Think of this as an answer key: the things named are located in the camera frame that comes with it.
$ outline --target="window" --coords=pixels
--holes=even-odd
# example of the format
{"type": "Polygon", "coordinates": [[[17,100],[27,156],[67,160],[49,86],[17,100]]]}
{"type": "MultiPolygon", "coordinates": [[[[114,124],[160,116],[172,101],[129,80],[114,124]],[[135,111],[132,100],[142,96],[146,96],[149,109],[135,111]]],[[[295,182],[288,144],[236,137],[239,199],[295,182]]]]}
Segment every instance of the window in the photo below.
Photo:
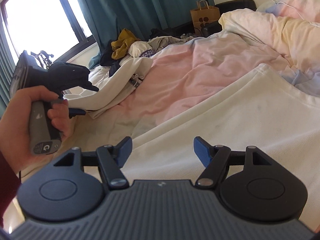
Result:
{"type": "Polygon", "coordinates": [[[77,0],[3,0],[1,12],[17,56],[44,50],[67,61],[95,43],[77,0]]]}

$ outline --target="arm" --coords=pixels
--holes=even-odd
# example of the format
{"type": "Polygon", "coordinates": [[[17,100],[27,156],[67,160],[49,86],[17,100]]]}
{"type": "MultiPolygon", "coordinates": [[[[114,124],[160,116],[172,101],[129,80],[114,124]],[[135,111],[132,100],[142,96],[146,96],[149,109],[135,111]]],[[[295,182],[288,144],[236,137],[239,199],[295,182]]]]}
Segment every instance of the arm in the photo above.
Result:
{"type": "MultiPolygon", "coordinates": [[[[29,116],[34,101],[53,101],[58,95],[44,86],[21,89],[14,97],[0,120],[0,226],[3,214],[15,197],[20,181],[16,174],[48,156],[30,153],[29,116]]],[[[62,140],[70,135],[68,101],[54,104],[48,111],[52,125],[63,132],[62,140]]]]}

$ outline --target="charging cable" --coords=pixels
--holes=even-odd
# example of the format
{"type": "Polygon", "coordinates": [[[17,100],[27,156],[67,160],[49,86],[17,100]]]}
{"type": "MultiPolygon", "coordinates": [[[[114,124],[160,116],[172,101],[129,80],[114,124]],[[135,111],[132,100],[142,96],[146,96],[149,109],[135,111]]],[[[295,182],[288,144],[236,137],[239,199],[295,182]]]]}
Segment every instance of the charging cable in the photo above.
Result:
{"type": "MultiPolygon", "coordinates": [[[[296,12],[297,12],[297,13],[299,14],[299,16],[301,17],[301,19],[304,20],[304,21],[307,21],[307,20],[305,20],[305,19],[301,16],[301,14],[298,12],[298,10],[297,10],[295,7],[293,7],[293,6],[289,5],[289,4],[286,4],[286,3],[284,3],[284,2],[276,2],[275,0],[271,0],[271,1],[273,1],[276,5],[278,5],[279,3],[283,3],[284,5],[286,5],[286,6],[290,7],[290,8],[295,9],[296,12]]],[[[316,24],[316,23],[312,23],[312,22],[309,22],[309,21],[307,21],[307,22],[310,23],[312,26],[315,26],[315,27],[319,27],[319,28],[320,28],[320,25],[318,25],[318,24],[316,24]]]]}

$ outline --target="window frame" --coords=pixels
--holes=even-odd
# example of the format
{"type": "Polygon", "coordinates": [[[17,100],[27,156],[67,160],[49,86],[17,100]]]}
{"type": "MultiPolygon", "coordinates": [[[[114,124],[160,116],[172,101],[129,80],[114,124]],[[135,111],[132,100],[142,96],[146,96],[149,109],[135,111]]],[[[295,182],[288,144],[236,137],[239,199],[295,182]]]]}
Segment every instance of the window frame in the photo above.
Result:
{"type": "MultiPolygon", "coordinates": [[[[10,32],[9,32],[9,27],[8,27],[8,21],[7,21],[7,11],[5,8],[5,4],[7,3],[8,0],[2,0],[0,2],[0,9],[1,9],[1,13],[2,13],[2,18],[4,21],[4,25],[7,28],[7,32],[9,34],[9,38],[11,40],[11,43],[13,45],[13,48],[17,54],[17,56],[19,57],[20,54],[18,53],[12,38],[10,36],[10,32]]],[[[83,51],[84,49],[88,48],[89,46],[91,46],[92,44],[94,44],[96,42],[95,38],[93,37],[93,35],[86,37],[81,26],[79,25],[76,16],[74,15],[72,8],[68,2],[68,0],[59,0],[62,8],[70,22],[71,28],[74,31],[79,43],[76,44],[75,46],[73,46],[71,49],[69,49],[67,52],[65,52],[63,55],[61,55],[59,58],[57,58],[55,61],[68,61],[71,58],[73,58],[74,56],[76,56],[78,53],[80,53],[81,51],[83,51]]]]}

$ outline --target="ridged gray surface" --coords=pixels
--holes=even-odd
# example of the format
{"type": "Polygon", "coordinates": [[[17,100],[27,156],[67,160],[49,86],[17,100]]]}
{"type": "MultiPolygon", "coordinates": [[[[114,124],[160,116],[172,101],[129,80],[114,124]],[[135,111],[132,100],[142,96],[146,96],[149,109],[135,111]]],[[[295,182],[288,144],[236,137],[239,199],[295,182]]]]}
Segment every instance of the ridged gray surface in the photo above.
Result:
{"type": "Polygon", "coordinates": [[[308,240],[313,233],[297,220],[254,224],[237,218],[211,191],[188,180],[135,181],[113,191],[92,214],[65,224],[27,221],[14,240],[308,240]]]}

